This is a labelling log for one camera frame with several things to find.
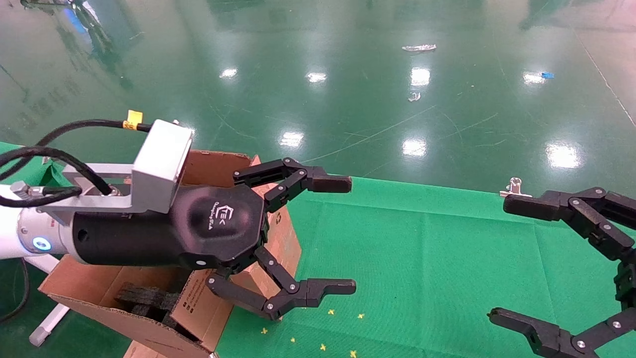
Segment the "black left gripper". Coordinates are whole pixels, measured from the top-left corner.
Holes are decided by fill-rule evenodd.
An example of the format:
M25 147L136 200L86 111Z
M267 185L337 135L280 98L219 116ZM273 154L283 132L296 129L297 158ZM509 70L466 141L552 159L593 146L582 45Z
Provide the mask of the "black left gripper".
M252 190L271 183L276 186L263 198ZM184 186L168 213L77 212L72 221L77 257L89 265L217 269L208 277L211 292L268 320L294 308L319 307L325 295L356 292L353 279L295 281L262 247L269 227L266 211L278 211L304 190L349 193L352 177L283 158L234 172L234 184ZM255 262L280 288L276 295L266 298L230 281L231 272Z

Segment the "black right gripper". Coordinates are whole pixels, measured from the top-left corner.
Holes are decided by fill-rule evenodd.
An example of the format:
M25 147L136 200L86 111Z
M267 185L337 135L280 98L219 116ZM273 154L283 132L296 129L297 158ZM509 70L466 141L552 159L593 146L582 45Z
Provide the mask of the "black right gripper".
M538 197L511 194L504 199L503 210L521 217L563 221L605 258L621 261L614 277L615 299L626 310L579 335L500 307L488 314L491 323L525 336L534 354L543 358L597 358L596 349L635 330L635 241L618 228L636 228L634 199L600 187L575 193L547 190Z

